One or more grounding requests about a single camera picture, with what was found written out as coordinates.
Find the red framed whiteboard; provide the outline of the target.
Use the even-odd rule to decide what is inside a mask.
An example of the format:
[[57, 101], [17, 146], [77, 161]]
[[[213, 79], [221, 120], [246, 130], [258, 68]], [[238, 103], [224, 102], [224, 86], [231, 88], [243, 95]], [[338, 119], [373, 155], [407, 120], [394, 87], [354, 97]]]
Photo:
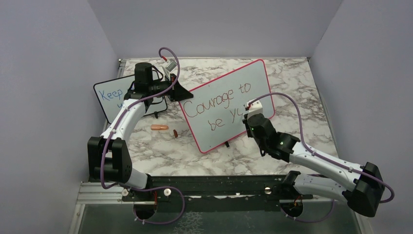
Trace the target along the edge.
[[248, 63], [190, 91], [179, 103], [198, 150], [207, 153], [246, 132], [245, 105], [271, 92], [265, 62]]

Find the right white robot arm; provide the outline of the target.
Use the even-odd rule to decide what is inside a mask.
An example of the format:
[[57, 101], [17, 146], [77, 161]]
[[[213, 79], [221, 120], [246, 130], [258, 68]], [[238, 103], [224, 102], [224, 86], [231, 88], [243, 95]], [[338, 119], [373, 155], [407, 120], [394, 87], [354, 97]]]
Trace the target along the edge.
[[321, 174], [321, 177], [289, 172], [281, 185], [286, 198], [296, 195], [318, 195], [344, 202], [354, 212], [374, 217], [385, 186], [379, 168], [345, 162], [324, 152], [306, 148], [299, 138], [276, 131], [263, 114], [243, 118], [248, 137], [257, 143], [262, 156], [298, 164]]

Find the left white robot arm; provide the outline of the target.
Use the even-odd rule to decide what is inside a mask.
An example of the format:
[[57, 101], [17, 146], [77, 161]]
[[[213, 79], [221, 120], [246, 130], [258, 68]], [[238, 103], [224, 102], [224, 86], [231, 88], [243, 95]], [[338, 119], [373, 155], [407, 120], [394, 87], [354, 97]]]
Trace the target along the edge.
[[154, 98], [167, 96], [172, 102], [193, 98], [193, 94], [179, 83], [179, 75], [172, 72], [180, 69], [178, 61], [169, 59], [162, 69], [164, 78], [154, 79], [152, 64], [137, 63], [134, 81], [124, 96], [120, 112], [107, 130], [88, 140], [89, 176], [100, 180], [105, 189], [110, 188], [105, 182], [111, 181], [134, 188], [134, 193], [141, 200], [147, 200], [153, 194], [153, 187], [148, 184], [148, 174], [132, 166], [127, 141]]

